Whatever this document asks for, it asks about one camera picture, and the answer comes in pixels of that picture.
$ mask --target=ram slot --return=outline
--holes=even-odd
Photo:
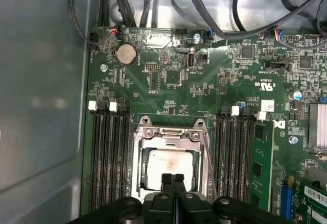
[[[109,202],[113,202],[116,197],[117,185],[117,150],[119,138],[120,118],[117,115],[111,116],[111,134],[110,134],[110,179],[109,179]]]
[[[254,137],[254,121],[249,120],[246,132],[246,142],[245,142],[245,194],[244,201],[249,202],[250,200],[250,157],[251,157],[251,147],[252,147],[252,139]]]
[[[236,144],[238,138],[238,126],[237,119],[232,118],[230,121],[230,134],[229,134],[229,143],[228,143],[228,171],[227,171],[227,182],[228,182],[228,192],[227,196],[234,197],[234,184],[235,184],[235,157],[236,157]]]
[[[108,180],[108,153],[109,153],[109,138],[110,138],[110,115],[106,114],[104,120],[104,143],[102,150],[102,167],[101,167],[101,204],[102,206],[108,203],[107,200],[107,180]]]
[[[226,168],[228,156],[230,121],[224,115],[217,115],[216,130],[216,179],[218,196],[227,195]]]
[[[120,197],[126,196],[126,182],[127,182],[127,159],[128,159],[128,144],[129,144],[129,127],[130,127],[130,121],[129,116],[124,115],[122,116],[122,124],[121,124],[121,192]]]
[[[242,122],[240,120],[240,116],[237,120],[237,130],[235,137],[235,166],[234,166],[234,193],[233,197],[236,199],[240,199],[240,169],[242,167],[241,157],[242,157]]]
[[[99,143],[100,143],[101,115],[95,114],[93,120],[93,140],[91,157],[91,188],[90,188],[90,211],[98,206],[97,183],[98,183],[98,161],[99,161]]]

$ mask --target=gray case wall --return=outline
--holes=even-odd
[[[98,0],[75,0],[83,30]],[[0,0],[0,223],[79,215],[88,52],[68,0]]]

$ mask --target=capacitor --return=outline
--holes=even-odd
[[[289,100],[291,101],[300,101],[302,99],[301,91],[292,91],[288,95]]]
[[[246,106],[245,102],[238,101],[236,103],[236,106],[239,106],[240,108],[244,108]]]

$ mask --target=white label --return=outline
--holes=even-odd
[[[319,222],[321,224],[327,224],[327,219],[324,218],[323,216],[319,215],[314,210],[312,211],[312,218],[314,218],[317,222]]]
[[[321,193],[305,186],[305,195],[327,207],[327,197]]]
[[[278,127],[280,129],[285,129],[285,120],[280,120],[280,121],[276,121],[276,120],[273,120],[274,122],[274,127]]]
[[[268,82],[255,82],[255,86],[259,86],[262,91],[273,91],[273,87],[276,86],[275,83],[268,83]]]
[[[275,101],[274,100],[261,100],[261,111],[263,111],[263,112],[275,111]]]

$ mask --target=wire bundle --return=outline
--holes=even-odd
[[[283,36],[284,32],[285,32],[285,30],[278,30],[278,29],[275,30],[276,41],[279,42],[282,39],[282,36]]]

